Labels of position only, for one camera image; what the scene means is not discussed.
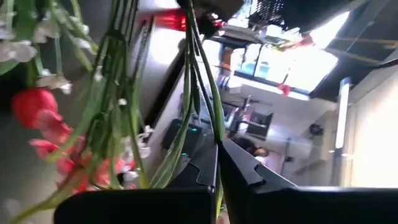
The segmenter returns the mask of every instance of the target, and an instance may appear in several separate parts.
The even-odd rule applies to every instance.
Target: artificial flower
[[[56,145],[62,145],[72,132],[62,116],[50,110],[39,111],[35,128],[40,130],[46,140]]]
[[[75,166],[75,163],[68,157],[62,157],[55,162],[57,172],[62,175],[68,175]]]
[[[0,62],[7,62],[14,59],[18,62],[28,62],[35,57],[37,51],[30,46],[30,41],[19,42],[4,41],[0,44]]]
[[[279,84],[278,89],[282,90],[284,96],[288,96],[290,93],[290,86],[286,84]]]
[[[56,144],[44,139],[32,139],[29,141],[29,144],[36,148],[37,155],[39,155],[39,157],[43,160],[47,158],[49,154],[59,149]]]
[[[143,142],[142,139],[137,140],[138,144],[138,151],[141,156],[141,158],[145,159],[150,155],[150,147],[147,146],[146,143]],[[130,137],[124,138],[124,153],[126,152],[132,152],[132,147],[131,147],[131,139]]]
[[[102,78],[102,66],[98,66],[94,73],[94,80],[99,82],[102,80]]]
[[[88,25],[84,25],[84,24],[79,20],[79,18],[77,18],[77,17],[75,17],[75,16],[70,16],[69,18],[72,20],[73,23],[75,23],[75,25],[77,26],[77,28],[78,28],[80,31],[82,31],[83,34],[88,35],[88,33],[89,33],[89,31],[90,31],[90,28],[88,27]],[[72,26],[71,24],[66,23],[66,25],[67,25],[67,27],[68,27],[69,29],[71,29],[71,30],[74,29],[73,26]],[[82,39],[82,38],[75,37],[75,38],[74,38],[74,42],[75,42],[75,44],[76,44],[79,48],[88,50],[90,54],[93,54],[93,55],[96,54],[96,53],[93,51],[93,49],[91,48],[91,44],[90,44],[88,41],[86,41],[86,40],[84,40],[84,39]]]
[[[71,159],[68,158],[64,158],[64,159],[59,159],[56,163],[57,166],[57,170],[60,174],[63,174],[65,176],[68,176],[71,174],[74,166],[75,166],[76,162],[74,162]],[[79,162],[79,165],[81,166],[87,166],[88,161],[86,162]],[[117,163],[115,163],[114,168],[115,170],[120,169],[120,167],[123,165],[123,162],[118,160]],[[103,161],[103,163],[101,165],[98,166],[96,172],[95,172],[95,176],[93,177],[93,181],[95,184],[101,186],[101,187],[105,187],[109,185],[109,160],[105,160]],[[80,180],[80,183],[78,184],[78,186],[74,189],[73,193],[79,193],[79,192],[83,192],[86,190],[90,189],[90,182],[89,182],[89,176],[88,175],[83,175],[82,179]]]
[[[58,113],[55,97],[45,88],[30,88],[16,93],[11,99],[11,108],[19,122],[29,129],[38,129],[37,117],[40,111]]]
[[[77,27],[84,33],[84,34],[88,34],[90,31],[90,28],[88,27],[88,25],[83,24],[79,18],[75,17],[75,16],[70,16],[69,17],[76,25]],[[68,24],[67,25],[69,29],[73,29],[73,26]]]
[[[60,37],[60,29],[57,23],[52,19],[50,13],[46,13],[46,16],[37,24],[33,42],[35,43],[46,43],[47,37],[58,38]]]
[[[96,53],[94,52],[94,50],[91,48],[91,45],[88,41],[83,40],[82,38],[75,38],[74,39],[75,44],[81,48],[81,49],[85,49],[88,50],[90,54],[95,55]]]
[[[0,40],[11,40],[15,37],[15,34],[11,30],[5,28],[7,24],[7,16],[14,17],[16,12],[7,13],[6,4],[3,4],[0,8]]]
[[[48,87],[51,90],[61,89],[64,94],[70,94],[72,84],[62,74],[52,74],[49,70],[43,69],[41,78],[36,81],[38,87]]]
[[[127,101],[126,101],[126,99],[121,98],[121,99],[118,100],[118,104],[119,105],[127,105]]]

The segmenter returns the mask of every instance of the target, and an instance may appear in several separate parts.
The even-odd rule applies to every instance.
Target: ceiling
[[[298,141],[319,117],[336,109],[336,104],[327,100],[297,100],[261,88],[261,85],[265,84],[254,86],[250,84],[255,83],[254,81],[241,79],[243,84],[239,91],[221,91],[221,99],[224,102],[243,105],[243,99],[251,96],[252,100],[258,101],[250,105],[254,111],[265,115],[274,113],[266,141],[269,144],[267,147],[274,151],[283,152],[287,138]]]
[[[398,1],[368,1],[352,10],[349,19],[337,34],[337,37],[350,39],[384,39],[398,40]],[[339,58],[335,69],[323,79],[311,92],[311,97],[337,101],[340,81],[351,77],[353,87],[361,82],[370,72],[367,66],[372,65],[345,54],[336,54],[335,50],[350,54],[384,61],[394,49],[386,49],[383,44],[365,43],[361,41],[334,40],[327,48]]]

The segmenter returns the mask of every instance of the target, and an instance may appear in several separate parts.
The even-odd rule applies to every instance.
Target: green plant
[[[34,3],[34,0],[24,2],[16,0],[18,6],[23,6],[18,8],[26,10],[18,12],[18,14],[36,11],[36,8],[33,6]],[[171,181],[181,155],[189,118],[193,110],[197,114],[200,112],[200,99],[202,95],[211,117],[215,143],[220,144],[224,136],[223,109],[221,107],[220,96],[213,75],[211,74],[206,54],[201,46],[197,22],[193,13],[192,0],[188,0],[188,8],[186,9],[187,31],[183,93],[185,112],[183,124],[163,163],[161,163],[153,178],[148,180],[140,153],[139,99],[142,76],[144,75],[143,68],[149,45],[148,40],[154,26],[154,18],[152,17],[150,21],[145,22],[139,28],[142,38],[138,43],[139,52],[136,56],[132,75],[129,75],[128,62],[131,60],[128,52],[137,42],[136,37],[133,37],[133,30],[139,1],[112,1],[112,10],[109,18],[111,22],[108,31],[101,39],[98,47],[87,35],[87,32],[85,32],[77,1],[72,0],[72,3],[75,17],[69,17],[68,12],[57,0],[45,1],[45,9],[50,13],[49,20],[51,21],[51,25],[72,43],[76,56],[90,72],[90,84],[84,90],[83,97],[86,102],[85,109],[83,110],[78,126],[75,127],[72,133],[68,132],[67,140],[62,141],[62,145],[57,150],[52,151],[45,157],[47,162],[68,161],[72,166],[70,166],[70,170],[67,172],[64,181],[59,185],[57,191],[43,202],[18,214],[14,217],[12,223],[19,223],[35,212],[55,208],[60,202],[69,197],[74,190],[81,190],[82,185],[83,190],[123,189],[124,187],[119,184],[116,178],[115,167],[121,154],[124,153],[123,142],[126,139],[130,142],[134,155],[136,171],[139,174],[139,187],[142,189],[166,187]],[[6,5],[8,6],[9,4],[13,5],[14,3],[8,0]],[[30,20],[30,23],[30,28],[38,26],[37,21]],[[24,38],[31,40],[32,36],[33,33],[30,33],[29,35],[26,34]],[[17,32],[17,37],[22,38],[22,34]],[[62,75],[62,60],[60,58],[59,45],[60,36],[54,35],[53,37],[56,40],[57,75]],[[96,59],[93,64],[86,58],[81,48],[78,47],[76,38],[84,40],[85,43],[88,43],[87,47],[96,53]],[[204,61],[206,77],[210,83],[213,102],[210,101],[210,97],[206,92],[203,81],[205,77],[201,76],[196,54],[200,55]],[[33,81],[43,72],[39,55],[36,55],[34,59],[37,60],[28,61],[32,67],[30,72],[32,72],[31,77]],[[1,72],[8,71],[15,63],[17,62],[14,60],[0,63]],[[84,139],[84,141],[78,147],[76,144],[79,139]],[[103,179],[99,179],[99,172],[107,174],[109,180],[104,181]],[[223,195],[220,168],[218,169],[216,195],[218,198],[217,206],[219,208]]]

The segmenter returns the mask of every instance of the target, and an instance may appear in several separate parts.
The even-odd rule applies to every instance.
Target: white wall
[[[395,51],[387,60],[398,57]],[[349,98],[344,185],[398,187],[398,67],[373,71]]]
[[[332,154],[330,150],[334,149],[336,135],[336,113],[327,111],[316,121],[321,125],[323,135],[314,136],[312,139],[312,148],[307,157],[295,156],[293,162],[286,162],[282,175],[297,185],[305,186],[324,186],[330,185],[332,175]],[[291,144],[289,153],[293,152],[298,146]]]

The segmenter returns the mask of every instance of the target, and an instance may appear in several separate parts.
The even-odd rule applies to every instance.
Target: fluorescent light
[[[325,25],[311,31],[312,40],[321,49],[326,48],[330,42],[336,37],[336,34],[348,19],[349,12],[345,12],[336,16]]]
[[[337,132],[336,132],[336,145],[337,149],[344,146],[344,136],[346,129],[346,119],[347,119],[347,107],[348,107],[348,93],[350,79],[345,78],[341,81],[342,87],[340,89],[340,104],[338,108],[338,121],[337,121]]]

